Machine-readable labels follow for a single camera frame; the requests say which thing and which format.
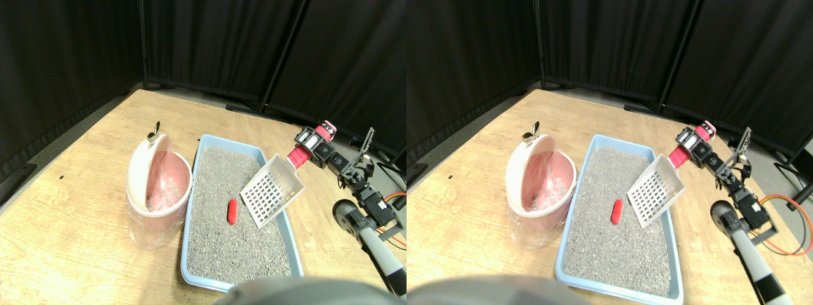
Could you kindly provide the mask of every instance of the black curtain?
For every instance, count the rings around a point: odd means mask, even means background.
[[[546,81],[657,101],[691,4],[540,1]]]
[[[298,3],[145,0],[147,80],[258,102]]]
[[[363,136],[395,155],[408,127],[404,33],[409,2],[313,1],[269,107],[339,133]]]
[[[0,4],[0,181],[141,77],[135,1]]]
[[[402,166],[539,80],[531,1],[411,2]]]
[[[813,2],[705,1],[667,107],[786,154],[813,133]]]

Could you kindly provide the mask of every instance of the red cable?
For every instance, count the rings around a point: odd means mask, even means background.
[[[788,198],[787,196],[784,196],[784,195],[773,194],[773,195],[767,196],[767,197],[763,198],[762,200],[760,200],[759,204],[762,205],[766,201],[768,201],[770,199],[773,199],[773,198],[782,198],[782,199],[786,200],[787,202],[792,203],[794,206],[796,206],[796,208],[799,209],[799,211],[801,211],[802,214],[805,216],[805,219],[807,219],[807,228],[810,228],[811,232],[813,232],[813,224],[811,223],[811,218],[807,215],[807,212],[805,212],[805,210],[802,209],[802,206],[799,206],[799,204],[796,203],[793,199]],[[782,252],[782,253],[784,253],[786,255],[792,255],[792,256],[805,255],[805,254],[807,254],[807,252],[810,252],[811,248],[813,248],[813,237],[811,238],[810,245],[807,246],[807,250],[804,250],[804,252],[801,252],[801,253],[790,253],[788,251],[784,251],[784,250],[780,249],[778,246],[774,245],[773,242],[771,242],[771,241],[765,241],[765,242],[767,242],[768,245],[771,245],[774,248],[776,248],[779,252]]]
[[[382,229],[376,229],[376,231],[377,231],[378,233],[383,233],[383,232],[384,232],[384,230],[382,230]],[[393,236],[393,237],[391,237],[391,238],[392,238],[392,239],[394,239],[396,242],[398,242],[398,243],[400,243],[400,244],[402,244],[402,245],[404,245],[404,246],[407,246],[407,244],[405,244],[405,243],[404,243],[404,242],[402,242],[402,241],[399,241],[397,238],[395,238],[395,236]]]
[[[384,201],[387,202],[387,201],[389,201],[390,199],[392,199],[393,197],[396,197],[396,196],[407,196],[407,193],[405,193],[405,192],[392,193],[389,196],[385,197]]]

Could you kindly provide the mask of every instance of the metal clip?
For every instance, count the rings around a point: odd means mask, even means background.
[[[161,121],[156,122],[155,123],[155,130],[152,133],[147,135],[147,141],[150,142],[150,144],[155,143],[155,140],[158,139],[159,126],[161,126]]]
[[[525,144],[531,144],[531,142],[533,142],[533,140],[536,140],[538,136],[539,136],[539,122],[536,122],[533,125],[533,128],[531,129],[530,133],[525,133],[522,135],[522,142],[525,142]]]

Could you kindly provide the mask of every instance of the gray floor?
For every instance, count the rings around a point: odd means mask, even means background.
[[[132,89],[140,89],[141,84],[134,86]],[[183,98],[194,102],[200,102],[206,105],[211,105],[214,107],[222,107],[225,108],[227,105],[235,105],[239,107],[243,107],[239,102],[234,102],[228,100],[226,98],[221,98],[214,94],[207,94],[201,91],[192,90],[192,89],[184,89],[184,88],[175,88],[175,89],[162,89],[155,91],[160,94],[165,94],[168,96],[176,97],[176,98]],[[31,158],[28,162],[34,163],[37,165],[37,170],[35,171],[34,175],[28,179],[28,181],[20,188],[8,201],[7,204],[0,207],[0,214],[2,214],[8,207],[14,204],[14,201],[22,194],[22,192],[28,188],[31,183],[43,172],[48,165],[54,161],[63,151],[65,151],[73,142],[75,142],[79,137],[82,136],[85,132],[88,131],[91,127],[93,127],[96,122],[98,122],[104,115],[108,112],[113,110],[116,106],[119,106],[121,102],[124,100],[124,96],[120,96],[118,98],[113,98],[110,102],[106,103],[104,106],[96,110],[93,114],[89,115],[87,118],[82,120],[76,126],[70,128],[67,132],[65,132],[62,136],[57,138],[55,141],[51,142],[46,148],[44,148],[40,153],[35,155]],[[334,141],[336,147],[340,154],[346,156],[347,158],[351,158],[358,153],[358,150],[355,150],[353,147],[347,144],[347,138],[345,137],[337,137]],[[379,161],[376,156],[371,156],[373,161]],[[389,195],[395,192],[402,192],[406,190],[406,184],[400,180],[400,178],[393,179],[396,177],[395,175],[390,175],[385,172],[386,170],[379,168],[376,166],[376,170],[374,171],[372,179],[370,179],[370,184],[379,190],[384,196]],[[400,211],[398,213],[404,220],[407,218],[406,209]]]
[[[536,83],[531,85],[529,89],[540,89],[541,84]],[[624,105],[634,105],[640,106],[633,101],[627,100],[625,98],[621,98],[612,94],[605,94],[598,91],[593,91],[590,89],[582,89],[582,88],[575,88],[575,89],[563,89],[563,90],[556,90],[553,91],[556,94],[562,94],[573,98],[584,99],[590,102],[598,102],[604,105],[624,108]],[[418,183],[415,183],[411,188],[410,191],[413,190],[417,185],[420,184],[423,179],[432,172],[434,168],[438,165],[443,163],[449,155],[453,154],[460,146],[462,146],[468,139],[472,138],[477,132],[483,129],[489,122],[494,120],[497,116],[502,114],[511,106],[514,106],[522,97],[512,97],[508,98],[506,101],[500,103],[495,108],[487,111],[483,116],[477,118],[476,120],[472,121],[470,124],[463,127],[457,133],[452,135],[451,137],[447,138],[443,143],[438,145],[424,157],[419,159],[417,163],[425,163],[428,165],[427,170],[424,172],[423,178],[419,179]],[[720,132],[720,138],[725,140],[726,142],[732,138],[739,138],[741,135]],[[808,151],[813,151],[813,142],[808,144],[807,146]],[[753,169],[752,169],[752,178],[756,181],[757,185],[763,190],[765,194],[783,194],[789,197],[793,197],[799,190],[802,189],[802,186],[797,181],[796,177],[793,174],[780,172],[774,167],[774,163],[778,162],[777,158],[772,155],[770,152],[763,149],[758,144],[752,144],[746,156],[749,158]],[[790,228],[790,233],[793,234],[799,242],[802,242],[802,233],[805,232],[805,224],[799,218],[799,213],[797,211],[791,212],[785,204],[782,203],[780,200],[775,200],[774,207],[779,212],[779,216],[782,220]],[[804,203],[800,203],[805,211],[813,211],[813,196],[808,198]],[[786,251],[794,251],[796,249],[784,249]],[[813,251],[807,254],[811,259],[813,259]]]

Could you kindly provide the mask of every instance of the pink trash bin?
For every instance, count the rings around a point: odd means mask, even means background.
[[[130,238],[147,250],[178,234],[192,189],[189,163],[172,150],[172,140],[166,134],[151,140],[138,145],[127,170]]]
[[[506,168],[506,213],[517,244],[537,249],[562,233],[576,177],[573,160],[550,135],[514,149]]]

